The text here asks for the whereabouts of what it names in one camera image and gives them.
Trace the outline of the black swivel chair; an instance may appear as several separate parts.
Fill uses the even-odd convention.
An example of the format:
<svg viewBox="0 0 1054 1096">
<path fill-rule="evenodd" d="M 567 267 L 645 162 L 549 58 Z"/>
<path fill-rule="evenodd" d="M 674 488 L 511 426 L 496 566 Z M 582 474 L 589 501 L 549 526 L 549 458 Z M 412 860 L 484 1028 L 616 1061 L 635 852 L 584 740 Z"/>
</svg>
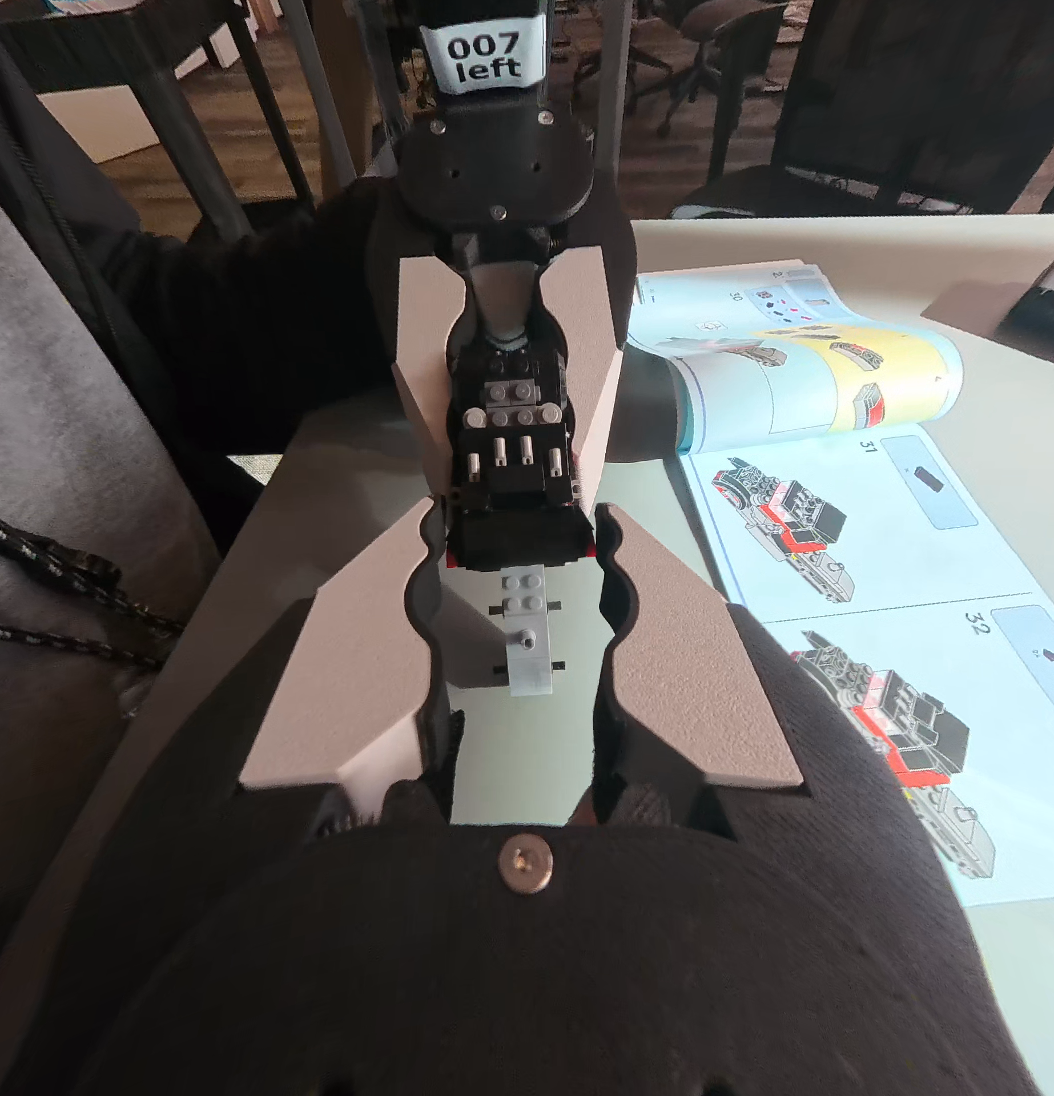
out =
<svg viewBox="0 0 1054 1096">
<path fill-rule="evenodd" d="M 641 99 L 666 92 L 671 105 L 657 129 L 658 137 L 666 137 L 671 117 L 683 102 L 694 103 L 702 89 L 720 91 L 729 52 L 737 47 L 751 48 L 744 58 L 743 94 L 779 90 L 779 85 L 766 85 L 765 73 L 787 7 L 787 2 L 763 1 L 633 2 L 635 22 L 662 22 L 683 41 L 694 43 L 696 53 L 679 69 L 630 43 L 625 111 L 632 114 Z"/>
</svg>

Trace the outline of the black patterned drawstring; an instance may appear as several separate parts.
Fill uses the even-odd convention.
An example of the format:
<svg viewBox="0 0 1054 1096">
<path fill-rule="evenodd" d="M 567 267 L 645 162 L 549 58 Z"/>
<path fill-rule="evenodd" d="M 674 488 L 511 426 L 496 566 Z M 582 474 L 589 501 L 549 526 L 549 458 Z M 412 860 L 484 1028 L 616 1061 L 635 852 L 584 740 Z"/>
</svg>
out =
<svg viewBox="0 0 1054 1096">
<path fill-rule="evenodd" d="M 121 568 L 100 555 L 18 529 L 0 518 L 0 556 L 41 585 L 92 601 L 105 610 L 142 624 L 156 636 L 175 638 L 184 631 L 184 623 L 159 615 L 124 593 Z"/>
<path fill-rule="evenodd" d="M 48 649 L 60 653 L 81 654 L 110 663 L 144 667 L 144 670 L 153 672 L 160 671 L 167 661 L 167 659 L 115 648 L 102 641 L 83 640 L 57 633 L 30 631 L 27 629 L 1 625 L 0 641 L 30 649 Z"/>
</svg>

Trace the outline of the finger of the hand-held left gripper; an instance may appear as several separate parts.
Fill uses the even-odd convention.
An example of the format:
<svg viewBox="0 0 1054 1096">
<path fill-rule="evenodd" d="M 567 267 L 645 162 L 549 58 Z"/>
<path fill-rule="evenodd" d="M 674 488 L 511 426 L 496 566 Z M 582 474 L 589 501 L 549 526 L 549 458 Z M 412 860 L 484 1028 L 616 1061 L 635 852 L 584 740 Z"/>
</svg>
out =
<svg viewBox="0 0 1054 1096">
<path fill-rule="evenodd" d="M 539 288 L 541 302 L 566 346 L 566 393 L 575 419 L 571 453 L 580 507 L 591 515 L 612 429 L 622 359 L 602 248 L 565 250 L 545 269 Z"/>
<path fill-rule="evenodd" d="M 400 261 L 393 376 L 420 444 L 423 473 L 436 496 L 450 492 L 452 444 L 447 413 L 452 377 L 447 347 L 463 309 L 465 281 L 438 256 Z"/>
</svg>

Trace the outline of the toy brick truck model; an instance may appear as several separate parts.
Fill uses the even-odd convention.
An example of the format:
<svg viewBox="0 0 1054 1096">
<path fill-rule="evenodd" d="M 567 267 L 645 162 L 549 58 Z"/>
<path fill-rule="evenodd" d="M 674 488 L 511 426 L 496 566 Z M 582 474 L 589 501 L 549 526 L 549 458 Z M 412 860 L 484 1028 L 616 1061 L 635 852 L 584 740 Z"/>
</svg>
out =
<svg viewBox="0 0 1054 1096">
<path fill-rule="evenodd" d="M 593 548 L 565 374 L 552 340 L 527 336 L 472 336 L 450 365 L 448 561 L 499 576 L 490 615 L 505 654 L 496 673 L 515 697 L 550 695 L 564 667 L 551 652 L 549 618 L 560 604 L 548 596 L 547 570 Z"/>
</svg>

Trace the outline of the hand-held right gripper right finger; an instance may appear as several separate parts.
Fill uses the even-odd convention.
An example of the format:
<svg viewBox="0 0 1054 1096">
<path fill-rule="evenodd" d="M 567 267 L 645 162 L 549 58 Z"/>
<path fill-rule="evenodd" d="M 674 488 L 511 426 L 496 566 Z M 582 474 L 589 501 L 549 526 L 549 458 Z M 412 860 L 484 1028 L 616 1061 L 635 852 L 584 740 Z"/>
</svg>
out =
<svg viewBox="0 0 1054 1096">
<path fill-rule="evenodd" d="M 726 603 L 623 509 L 595 511 L 612 628 L 593 710 L 593 812 L 689 824 L 717 788 L 797 792 L 803 776 Z"/>
</svg>

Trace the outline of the person's left forearm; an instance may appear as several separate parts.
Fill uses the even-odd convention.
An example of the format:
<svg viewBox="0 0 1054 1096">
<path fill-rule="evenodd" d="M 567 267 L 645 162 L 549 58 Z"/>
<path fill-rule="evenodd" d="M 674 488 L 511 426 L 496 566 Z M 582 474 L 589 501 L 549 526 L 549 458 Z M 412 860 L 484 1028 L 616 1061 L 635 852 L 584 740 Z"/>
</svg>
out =
<svg viewBox="0 0 1054 1096">
<path fill-rule="evenodd" d="M 124 368 L 168 445 L 280 453 L 308 413 L 393 386 L 366 269 L 389 189 L 362 178 L 312 215 L 211 250 L 79 228 L 114 317 L 152 349 L 152 380 Z"/>
</svg>

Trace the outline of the black mesh office chair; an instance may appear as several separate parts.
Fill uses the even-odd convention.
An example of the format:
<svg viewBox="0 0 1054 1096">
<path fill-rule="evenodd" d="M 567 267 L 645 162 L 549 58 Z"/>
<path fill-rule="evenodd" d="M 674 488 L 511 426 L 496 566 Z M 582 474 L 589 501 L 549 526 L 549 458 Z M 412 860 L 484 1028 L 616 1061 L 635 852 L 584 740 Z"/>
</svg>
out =
<svg viewBox="0 0 1054 1096">
<path fill-rule="evenodd" d="M 671 219 L 1006 213 L 1054 147 L 1054 1 L 814 2 L 765 165 Z"/>
</svg>

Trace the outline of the light blue instruction booklet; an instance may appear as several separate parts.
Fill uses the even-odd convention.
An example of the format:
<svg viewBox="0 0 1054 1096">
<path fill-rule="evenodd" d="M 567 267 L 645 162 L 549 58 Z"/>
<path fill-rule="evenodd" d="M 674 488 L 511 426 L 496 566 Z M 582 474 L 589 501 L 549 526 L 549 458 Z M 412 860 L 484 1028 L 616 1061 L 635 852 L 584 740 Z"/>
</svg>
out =
<svg viewBox="0 0 1054 1096">
<path fill-rule="evenodd" d="M 798 260 L 638 276 L 730 600 L 900 783 L 965 906 L 1054 898 L 1054 605 L 923 429 L 948 336 Z"/>
</svg>

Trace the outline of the black power bank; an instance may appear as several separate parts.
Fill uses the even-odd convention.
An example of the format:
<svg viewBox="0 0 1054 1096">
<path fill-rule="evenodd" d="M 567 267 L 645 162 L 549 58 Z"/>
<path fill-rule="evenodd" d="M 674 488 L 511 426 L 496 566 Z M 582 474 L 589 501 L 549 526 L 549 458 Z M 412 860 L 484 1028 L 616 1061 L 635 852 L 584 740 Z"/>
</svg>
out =
<svg viewBox="0 0 1054 1096">
<path fill-rule="evenodd" d="M 1054 363 L 1054 288 L 1030 287 L 997 326 L 995 336 L 1009 349 Z"/>
</svg>

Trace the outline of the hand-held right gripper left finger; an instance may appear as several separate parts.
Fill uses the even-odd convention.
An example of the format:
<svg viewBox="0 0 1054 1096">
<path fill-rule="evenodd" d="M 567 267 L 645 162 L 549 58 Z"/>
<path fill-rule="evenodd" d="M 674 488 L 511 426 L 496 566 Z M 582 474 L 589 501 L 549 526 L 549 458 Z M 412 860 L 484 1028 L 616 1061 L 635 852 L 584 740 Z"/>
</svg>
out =
<svg viewBox="0 0 1054 1096">
<path fill-rule="evenodd" d="M 335 785 L 377 820 L 391 786 L 442 767 L 449 703 L 434 623 L 442 504 L 424 498 L 316 592 L 240 783 Z"/>
</svg>

